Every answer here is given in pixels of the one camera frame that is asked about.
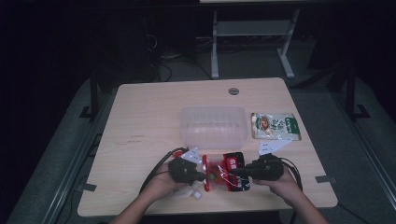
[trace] forearm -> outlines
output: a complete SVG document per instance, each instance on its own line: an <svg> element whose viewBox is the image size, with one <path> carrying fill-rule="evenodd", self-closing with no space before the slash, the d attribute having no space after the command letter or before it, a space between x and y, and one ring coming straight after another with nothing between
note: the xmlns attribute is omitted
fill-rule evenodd
<svg viewBox="0 0 396 224"><path fill-rule="evenodd" d="M139 223L147 209L155 202L149 195L137 196L110 224L135 224Z"/></svg>
<svg viewBox="0 0 396 224"><path fill-rule="evenodd" d="M304 195L299 195L297 199L290 202L297 215L306 224L327 224L328 221L319 210Z"/></svg>

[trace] light wooden tabletop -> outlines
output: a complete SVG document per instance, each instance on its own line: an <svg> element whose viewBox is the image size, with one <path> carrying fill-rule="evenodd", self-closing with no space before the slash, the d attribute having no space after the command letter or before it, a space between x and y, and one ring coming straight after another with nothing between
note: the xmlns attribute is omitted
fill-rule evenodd
<svg viewBox="0 0 396 224"><path fill-rule="evenodd" d="M239 94L231 95L230 88ZM170 150L184 147L179 136L180 113L188 105L239 105L250 114L292 113L296 117L302 141L293 141L274 154L291 160L302 176L304 192L316 207L333 207L337 199L329 182L318 183L316 176L326 175L304 123L281 78L229 79L171 83L122 85L111 109L94 160L88 184L78 206L83 217L112 216L121 212L138 194L156 165ZM246 163L259 158L261 140L251 137L239 150ZM222 154L221 149L200 150L200 154ZM289 208L267 187L252 184L249 191L205 192L200 200L169 197L153 204L147 214L188 214L233 211L262 211Z"/></svg>

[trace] person's right arm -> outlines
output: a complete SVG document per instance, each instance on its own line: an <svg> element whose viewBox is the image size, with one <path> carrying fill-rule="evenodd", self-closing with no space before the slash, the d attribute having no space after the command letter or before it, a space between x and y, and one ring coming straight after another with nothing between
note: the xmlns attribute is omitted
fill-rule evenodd
<svg viewBox="0 0 396 224"><path fill-rule="evenodd" d="M300 190L286 166L284 166L284 174L277 181L254 179L253 183L270 187L270 190L274 194L281 197L285 203L287 203L296 211L297 215L303 220L304 223L328 223L326 218Z"/></svg>

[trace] person's right hand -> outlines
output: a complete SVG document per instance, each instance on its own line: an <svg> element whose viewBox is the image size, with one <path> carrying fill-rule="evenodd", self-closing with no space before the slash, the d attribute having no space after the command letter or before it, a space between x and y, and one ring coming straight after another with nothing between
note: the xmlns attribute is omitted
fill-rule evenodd
<svg viewBox="0 0 396 224"><path fill-rule="evenodd" d="M304 197L288 167L283 166L283 175L277 181L253 179L257 185L268 186L274 194L281 197L289 206L293 206L296 200Z"/></svg>

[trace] red and black package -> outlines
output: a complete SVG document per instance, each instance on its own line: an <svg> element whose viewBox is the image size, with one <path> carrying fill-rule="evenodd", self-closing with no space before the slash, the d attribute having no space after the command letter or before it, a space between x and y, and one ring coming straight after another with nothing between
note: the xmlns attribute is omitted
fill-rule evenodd
<svg viewBox="0 0 396 224"><path fill-rule="evenodd" d="M207 155L203 156L204 170L206 172L205 190L210 191L213 187L225 186L228 191L245 191L250 189L248 176L233 175L232 169L245 167L242 152L226 153L222 157Z"/></svg>

